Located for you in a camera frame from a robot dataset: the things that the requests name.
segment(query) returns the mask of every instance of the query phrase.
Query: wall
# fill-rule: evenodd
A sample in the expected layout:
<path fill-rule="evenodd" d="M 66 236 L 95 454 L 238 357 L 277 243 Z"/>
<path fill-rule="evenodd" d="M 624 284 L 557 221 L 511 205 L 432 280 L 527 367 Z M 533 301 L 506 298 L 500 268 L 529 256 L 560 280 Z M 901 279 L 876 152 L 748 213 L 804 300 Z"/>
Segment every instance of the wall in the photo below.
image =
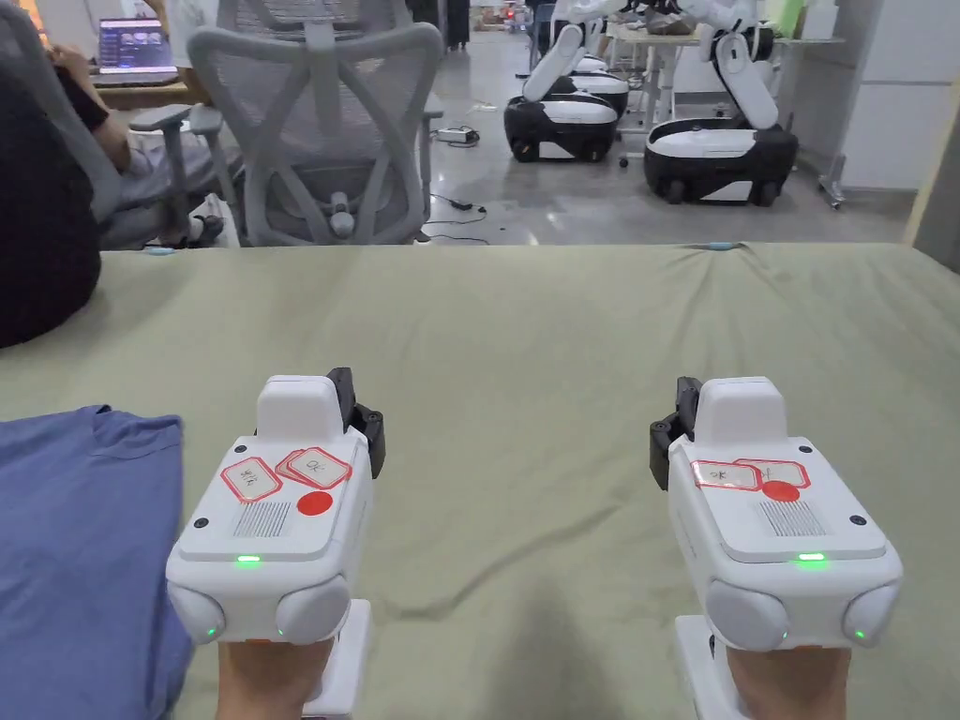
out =
<path fill-rule="evenodd" d="M 864 61 L 841 152 L 848 187 L 916 190 L 952 116 L 960 2 L 887 0 Z"/>
<path fill-rule="evenodd" d="M 960 273 L 960 80 L 953 85 L 952 96 L 953 121 L 940 143 L 939 162 L 917 198 L 906 242 Z"/>
<path fill-rule="evenodd" d="M 97 52 L 100 18 L 123 16 L 120 0 L 36 0 L 36 6 L 52 42 L 77 45 L 88 57 Z"/>
<path fill-rule="evenodd" d="M 810 48 L 805 54 L 793 130 L 822 172 L 843 147 L 861 67 L 870 54 L 885 2 L 900 4 L 901 0 L 838 0 L 834 34 L 844 39 L 843 44 Z"/>

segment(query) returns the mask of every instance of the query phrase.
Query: power adapter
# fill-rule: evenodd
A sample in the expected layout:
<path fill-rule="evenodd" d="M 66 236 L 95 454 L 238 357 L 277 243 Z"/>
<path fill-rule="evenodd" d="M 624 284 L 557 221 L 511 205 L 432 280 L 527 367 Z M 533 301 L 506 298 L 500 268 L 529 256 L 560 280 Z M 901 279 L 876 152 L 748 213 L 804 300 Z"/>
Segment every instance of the power adapter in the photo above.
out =
<path fill-rule="evenodd" d="M 437 130 L 437 139 L 441 142 L 468 142 L 469 130 L 462 128 L 443 128 Z"/>
<path fill-rule="evenodd" d="M 443 128 L 433 131 L 433 137 L 455 148 L 472 148 L 480 142 L 480 133 L 473 128 Z"/>

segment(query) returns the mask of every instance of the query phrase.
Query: red circle sticker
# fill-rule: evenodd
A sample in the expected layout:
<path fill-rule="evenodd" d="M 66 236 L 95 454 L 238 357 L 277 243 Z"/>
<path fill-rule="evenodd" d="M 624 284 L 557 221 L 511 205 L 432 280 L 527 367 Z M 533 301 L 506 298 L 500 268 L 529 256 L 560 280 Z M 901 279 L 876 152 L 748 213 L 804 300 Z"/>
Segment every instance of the red circle sticker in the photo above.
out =
<path fill-rule="evenodd" d="M 303 515 L 323 515 L 333 507 L 333 496 L 329 492 L 308 492 L 297 501 L 297 510 Z"/>
<path fill-rule="evenodd" d="M 800 499 L 800 491 L 790 483 L 783 483 L 780 480 L 772 480 L 769 483 L 763 483 L 763 494 L 771 500 L 777 502 L 797 502 Z"/>

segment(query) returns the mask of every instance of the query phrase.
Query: handheld controller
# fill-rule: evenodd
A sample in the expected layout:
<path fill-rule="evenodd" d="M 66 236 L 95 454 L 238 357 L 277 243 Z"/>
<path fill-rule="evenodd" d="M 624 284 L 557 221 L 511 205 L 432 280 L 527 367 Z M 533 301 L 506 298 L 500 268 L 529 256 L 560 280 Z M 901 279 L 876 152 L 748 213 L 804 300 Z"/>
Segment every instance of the handheld controller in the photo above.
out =
<path fill-rule="evenodd" d="M 676 624 L 699 716 L 748 717 L 727 647 L 879 642 L 900 557 L 816 447 L 787 436 L 770 380 L 680 378 L 676 412 L 650 428 L 650 469 L 704 610 Z"/>
<path fill-rule="evenodd" d="M 352 599 L 383 466 L 383 418 L 356 402 L 349 368 L 271 377 L 167 560 L 170 599 L 197 644 L 305 645 L 336 637 L 304 716 L 349 718 L 370 603 Z"/>

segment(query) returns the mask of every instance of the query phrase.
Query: speaker grille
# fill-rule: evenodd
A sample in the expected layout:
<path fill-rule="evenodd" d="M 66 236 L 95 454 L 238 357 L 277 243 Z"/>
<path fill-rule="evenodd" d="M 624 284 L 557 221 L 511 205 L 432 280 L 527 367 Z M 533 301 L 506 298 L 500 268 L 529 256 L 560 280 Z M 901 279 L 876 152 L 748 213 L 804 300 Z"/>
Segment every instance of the speaker grille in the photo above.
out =
<path fill-rule="evenodd" d="M 813 508 L 803 501 L 764 501 L 759 503 L 758 507 L 778 538 L 816 538 L 828 535 Z"/>
<path fill-rule="evenodd" d="M 246 505 L 233 529 L 235 538 L 278 538 L 286 529 L 289 502 L 253 502 Z"/>

